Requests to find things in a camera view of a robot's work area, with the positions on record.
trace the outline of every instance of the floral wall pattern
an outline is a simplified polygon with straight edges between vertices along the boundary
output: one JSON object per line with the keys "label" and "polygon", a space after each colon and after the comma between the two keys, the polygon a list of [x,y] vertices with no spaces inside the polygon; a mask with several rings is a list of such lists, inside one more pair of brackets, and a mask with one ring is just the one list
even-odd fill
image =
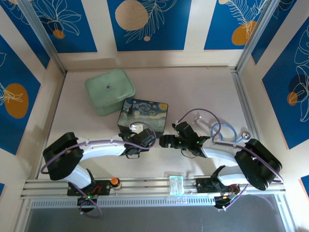
{"label": "floral wall pattern", "polygon": [[[81,0],[29,1],[59,53],[97,52]],[[31,43],[34,32],[14,0],[0,0],[33,51],[41,44]]]}
{"label": "floral wall pattern", "polygon": [[273,16],[269,20],[263,34],[261,35],[259,41],[257,42],[254,50],[252,51],[252,58],[257,64],[265,52],[266,48],[270,44],[271,40],[276,35],[277,31],[281,27],[285,18],[288,16],[292,7],[297,0],[281,0],[277,6]]}
{"label": "floral wall pattern", "polygon": [[267,1],[217,0],[204,49],[243,49]]}
{"label": "floral wall pattern", "polygon": [[118,51],[183,50],[191,0],[107,0]]}
{"label": "floral wall pattern", "polygon": [[0,148],[16,154],[41,84],[0,36]]}
{"label": "floral wall pattern", "polygon": [[309,139],[309,18],[263,78],[291,149]]}

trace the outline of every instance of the white tabletop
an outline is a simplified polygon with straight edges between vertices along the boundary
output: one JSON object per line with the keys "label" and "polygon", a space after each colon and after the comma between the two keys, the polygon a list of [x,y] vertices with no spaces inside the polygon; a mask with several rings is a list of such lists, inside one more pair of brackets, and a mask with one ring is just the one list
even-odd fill
{"label": "white tabletop", "polygon": [[[89,139],[110,139],[119,133],[117,120],[120,111],[107,116],[96,115],[84,87],[88,78],[108,71],[67,73],[48,145],[70,131],[79,138]],[[165,134],[174,134],[171,124],[193,108],[213,111],[223,122],[232,125],[239,135],[247,129],[228,67],[126,69],[126,73],[135,86],[136,99],[169,105]],[[215,123],[215,119],[206,112],[192,112],[185,120],[199,135],[204,135],[193,124],[199,115],[206,122]],[[227,138],[233,137],[231,131],[223,129],[222,132]],[[110,156],[80,163],[90,169],[94,177],[161,177],[171,173],[210,175],[223,164],[226,164],[223,160],[183,157],[179,149],[161,148],[158,140],[149,152],[141,153],[139,159]],[[48,176],[40,174],[39,178]]]}

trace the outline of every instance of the blue cable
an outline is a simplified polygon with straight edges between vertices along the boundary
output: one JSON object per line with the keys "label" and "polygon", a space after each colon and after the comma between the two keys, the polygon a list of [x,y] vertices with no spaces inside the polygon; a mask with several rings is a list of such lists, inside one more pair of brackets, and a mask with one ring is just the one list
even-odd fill
{"label": "blue cable", "polygon": [[[219,125],[219,123],[216,123],[216,124],[214,124],[213,126],[212,126],[212,128],[211,128],[211,137],[213,137],[213,131],[214,131],[214,128],[215,128],[215,126],[218,126]],[[228,127],[228,128],[230,128],[233,132],[234,132],[234,136],[235,136],[235,139],[232,141],[233,143],[238,143],[239,141],[241,141],[241,140],[243,140],[243,138],[240,138],[238,141],[237,141],[237,132],[236,132],[236,130],[231,126],[231,125],[229,125],[229,124],[227,124],[227,123],[221,123],[221,125],[222,126],[226,126],[226,127]],[[221,141],[225,141],[224,140],[224,138],[223,138],[223,136],[222,136],[222,134],[221,133],[219,133],[219,135],[221,136]]]}

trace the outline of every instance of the cable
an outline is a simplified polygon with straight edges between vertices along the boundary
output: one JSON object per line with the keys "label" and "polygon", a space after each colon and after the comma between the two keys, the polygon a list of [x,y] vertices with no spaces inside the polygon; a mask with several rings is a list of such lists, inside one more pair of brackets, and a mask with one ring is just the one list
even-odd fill
{"label": "cable", "polygon": [[[146,125],[153,133],[154,135],[154,138],[156,139],[156,135],[155,135],[155,131],[152,129],[152,127],[145,123],[145,122],[133,122],[130,124],[130,127],[136,123],[142,123],[144,125]],[[48,174],[48,172],[45,172],[45,168],[47,168],[52,162],[54,162],[56,159],[58,159],[61,155],[63,155],[64,153],[66,153],[67,151],[69,150],[72,150],[76,147],[79,147],[79,146],[88,146],[88,145],[93,145],[93,144],[108,144],[108,143],[117,143],[117,144],[127,144],[127,145],[131,145],[131,146],[135,146],[139,149],[143,149],[143,150],[149,150],[151,147],[153,147],[155,145],[155,139],[154,139],[154,142],[149,146],[149,147],[143,147],[143,146],[139,146],[139,145],[136,145],[134,143],[130,143],[130,142],[125,142],[125,141],[118,141],[118,140],[93,140],[93,141],[89,141],[89,142],[83,142],[83,143],[79,143],[79,144],[75,144],[75,145],[72,145],[66,149],[64,149],[63,151],[59,152],[57,155],[55,155],[54,157],[52,157],[49,161],[47,161],[47,163],[41,168],[41,173],[42,174]],[[86,197],[86,199],[88,199],[88,196],[80,189],[78,188],[75,184],[71,183],[84,197]],[[80,211],[82,214],[84,214],[85,216],[87,217],[91,217],[91,218],[99,218],[102,216],[102,211],[100,209],[100,207],[92,200],[92,199],[88,199],[100,212],[100,215],[99,216],[92,216],[92,215],[89,215],[89,214],[84,214],[82,212],[82,205],[80,205]]]}
{"label": "cable", "polygon": [[239,187],[237,185],[233,185],[233,186],[235,186],[237,188],[237,190],[240,192],[240,189],[239,189]]}
{"label": "cable", "polygon": [[231,201],[230,204],[229,204],[227,207],[224,207],[223,209],[219,209],[219,211],[222,211],[222,210],[225,211],[225,210],[227,210],[229,207],[231,207],[231,205],[234,204],[235,201],[237,201],[238,198],[246,191],[246,189],[247,189],[248,186],[249,186],[249,184],[247,184],[247,185],[245,186],[245,188],[240,192],[240,194],[239,194],[238,196],[236,196],[236,197],[234,198],[234,200]]}
{"label": "cable", "polygon": [[[177,121],[177,122],[180,122],[180,121],[183,120],[184,117],[186,117],[190,112],[195,111],[195,110],[206,111],[206,112],[210,113],[211,115],[213,115],[213,116],[215,117],[215,119],[218,121],[219,129],[218,129],[218,131],[214,134],[214,136],[212,137],[212,142],[213,142],[214,144],[234,147],[235,144],[228,144],[228,143],[216,142],[216,141],[214,140],[214,138],[219,134],[219,132],[220,132],[220,130],[221,130],[221,122],[220,122],[219,118],[218,118],[213,112],[211,112],[211,111],[209,111],[209,110],[201,109],[201,108],[197,108],[197,109],[190,110],[190,111],[188,111],[179,121]],[[280,179],[280,181],[281,181],[282,183],[284,182],[284,180],[283,180],[283,178],[281,177],[281,175],[280,175],[276,170],[274,170],[268,163],[266,163],[262,158],[260,158],[257,154],[255,154],[253,151],[251,151],[251,150],[249,150],[249,149],[247,149],[247,148],[245,148],[245,147],[243,147],[243,146],[240,146],[240,145],[235,145],[235,147],[236,147],[236,148],[243,149],[243,150],[249,152],[252,156],[256,157],[262,164],[264,164],[273,174],[275,174],[275,175]],[[233,199],[233,201],[232,201],[227,207],[223,208],[222,210],[228,209],[228,208],[229,208],[229,207],[230,207],[230,206],[231,206],[243,193],[244,193],[244,191],[247,189],[248,186],[249,186],[249,184],[247,184],[246,187],[240,192],[240,194],[239,194],[237,197],[235,197],[235,198]]]}
{"label": "cable", "polygon": [[[214,124],[214,125],[211,127],[211,134],[209,135],[209,134],[197,123],[197,122],[200,122],[200,123],[206,125],[206,123],[201,122],[199,119],[200,119],[200,118],[194,120],[194,122],[195,122],[195,124],[197,125],[197,127],[198,127],[201,131],[203,131],[207,136],[213,137],[213,131],[216,130],[215,127],[218,125],[218,123]],[[237,132],[236,132],[236,130],[235,130],[231,125],[229,125],[229,124],[227,124],[227,123],[221,123],[221,125],[224,125],[224,126],[230,128],[230,129],[233,131],[234,137],[235,137],[235,138],[234,138],[234,140],[232,141],[232,143],[239,143],[240,141],[244,140],[243,137],[241,137],[241,138],[239,138],[239,139],[237,140],[237,138],[238,138]],[[219,136],[220,136],[220,140],[221,140],[221,141],[225,141],[225,139],[224,139],[224,137],[223,137],[223,135],[222,135],[221,132],[219,132]]]}
{"label": "cable", "polygon": [[[147,125],[148,128],[152,131],[154,137],[156,138],[155,131],[147,123],[145,123],[145,122],[133,122],[133,123],[131,123],[131,125],[133,125],[135,123],[143,123],[143,124]],[[74,148],[77,148],[79,146],[84,146],[84,145],[87,146],[87,145],[93,145],[93,144],[108,144],[108,143],[111,143],[111,144],[113,144],[113,143],[115,143],[115,144],[127,144],[127,145],[131,145],[131,146],[135,146],[135,147],[142,149],[142,150],[149,150],[150,148],[152,148],[155,145],[155,140],[151,144],[151,146],[149,146],[149,147],[143,147],[143,146],[136,145],[134,143],[119,141],[119,140],[93,140],[93,141],[89,141],[88,143],[82,142],[82,143],[79,143],[79,144],[75,144],[75,145],[70,146],[70,147],[64,149],[63,151],[59,152],[57,155],[55,155],[49,161],[47,161],[47,163],[41,168],[41,173],[42,174],[48,174],[48,172],[44,171],[45,168],[47,168],[52,162],[54,162],[57,158],[59,158],[60,156],[62,156],[64,153],[66,153],[69,150],[72,150]]]}
{"label": "cable", "polygon": [[199,118],[198,118],[198,119],[195,119],[194,122],[195,122],[195,124],[197,125],[197,127],[198,127],[201,131],[203,131],[207,136],[211,137],[210,134],[208,134],[206,131],[204,131],[204,129],[197,123],[197,122],[200,122]]}
{"label": "cable", "polygon": [[[234,147],[234,144],[226,144],[226,143],[221,143],[221,142],[216,142],[216,144]],[[281,175],[275,169],[273,169],[268,163],[266,163],[261,157],[259,157],[257,154],[255,154],[253,151],[251,151],[250,149],[248,149],[248,148],[246,148],[244,146],[240,146],[240,145],[235,145],[235,147],[243,149],[243,150],[249,152],[252,156],[256,157],[262,164],[264,164],[273,174],[275,174],[280,179],[280,181],[282,183],[284,182],[284,180],[281,177]]]}
{"label": "cable", "polygon": [[193,110],[189,110],[187,113],[185,113],[185,115],[179,119],[177,122],[181,122],[189,113],[191,113],[192,111],[195,111],[195,110],[202,110],[202,111],[206,111],[208,113],[210,113],[212,116],[214,116],[214,118],[218,121],[219,123],[219,129],[218,131],[214,134],[213,138],[212,138],[212,141],[214,142],[214,138],[219,134],[220,130],[221,130],[221,123],[220,123],[220,120],[219,118],[213,113],[211,112],[210,110],[206,110],[206,109],[201,109],[201,108],[196,108],[196,109],[193,109]]}
{"label": "cable", "polygon": [[[216,123],[216,124],[214,124],[213,126],[212,126],[212,128],[211,128],[211,136],[213,137],[213,131],[215,130],[215,127],[218,125],[219,123]],[[233,131],[233,133],[234,133],[234,140],[232,141],[232,143],[235,143],[236,141],[237,141],[237,132],[236,132],[236,130],[231,126],[231,125],[229,125],[229,124],[227,124],[227,123],[223,123],[223,122],[221,122],[221,125],[223,125],[223,126],[226,126],[226,127],[228,127],[228,128],[230,128],[232,131]],[[219,133],[219,135],[221,136],[221,141],[225,141],[224,140],[224,138],[223,138],[223,136],[222,136],[222,134],[221,133]]]}
{"label": "cable", "polygon": [[[71,183],[86,199],[88,199],[88,196],[79,188],[77,187],[75,184]],[[86,217],[91,217],[91,218],[100,218],[102,217],[102,210],[100,209],[100,207],[97,205],[97,203],[95,203],[91,198],[88,199],[88,201],[90,201],[99,211],[100,215],[98,216],[93,216],[93,215],[90,215],[90,214],[85,214],[83,211],[82,211],[82,205],[83,203],[79,206],[79,210],[81,211],[81,214],[85,215]]]}
{"label": "cable", "polygon": [[196,156],[194,156],[194,157],[188,157],[188,156],[184,155],[183,151],[185,151],[185,150],[184,150],[184,149],[181,149],[181,150],[180,150],[180,152],[182,153],[182,155],[183,155],[184,157],[187,157],[187,158],[189,158],[189,159],[194,159],[194,158],[196,157]]}

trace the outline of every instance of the white leaf drawing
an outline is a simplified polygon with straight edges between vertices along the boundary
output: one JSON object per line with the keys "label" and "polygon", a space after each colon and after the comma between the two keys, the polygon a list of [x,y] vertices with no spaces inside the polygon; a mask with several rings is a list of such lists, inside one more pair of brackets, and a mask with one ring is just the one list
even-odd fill
{"label": "white leaf drawing", "polygon": [[148,13],[148,22],[144,27],[138,30],[127,31],[125,37],[128,37],[126,43],[134,39],[141,40],[145,37],[152,37],[157,30],[160,29],[160,25],[164,25],[164,15],[163,13],[171,9],[177,0],[141,0],[141,4],[144,6]]}
{"label": "white leaf drawing", "polygon": [[17,18],[17,19],[21,20],[23,23],[29,25],[28,21],[26,20],[25,16],[21,12],[21,10],[18,7],[18,5],[10,2],[9,0],[1,0],[1,1],[11,11],[12,15],[15,18]]}
{"label": "white leaf drawing", "polygon": [[[0,53],[0,67],[4,64],[6,58],[5,53]],[[5,103],[5,101],[9,102],[10,100],[23,102],[21,98],[23,94],[13,94],[5,89],[5,87],[0,82],[0,106]]]}
{"label": "white leaf drawing", "polygon": [[0,67],[2,66],[2,64],[4,64],[5,62],[5,57],[6,57],[6,54],[1,52],[0,53]]}
{"label": "white leaf drawing", "polygon": [[279,16],[279,12],[280,11],[287,11],[291,8],[291,6],[293,5],[294,0],[281,0],[275,10],[275,12],[273,13],[273,16],[278,19]]}
{"label": "white leaf drawing", "polygon": [[250,8],[247,0],[229,0],[226,5],[230,7],[232,16],[237,19],[240,25],[246,29],[246,37],[249,38],[253,30],[253,21],[262,13],[268,0],[261,0],[255,3]]}
{"label": "white leaf drawing", "polygon": [[303,32],[298,48],[295,53],[294,62],[297,65],[298,83],[289,94],[288,103],[295,105],[300,102],[300,122],[309,120],[309,25]]}
{"label": "white leaf drawing", "polygon": [[[8,1],[1,0],[5,6],[11,11],[12,15],[28,24],[24,15],[20,11],[18,5]],[[82,15],[74,11],[67,10],[67,0],[32,0],[30,1],[34,11],[40,18],[43,25],[47,25],[50,34],[53,31],[70,32],[79,35],[79,29],[74,23],[81,20]]]}

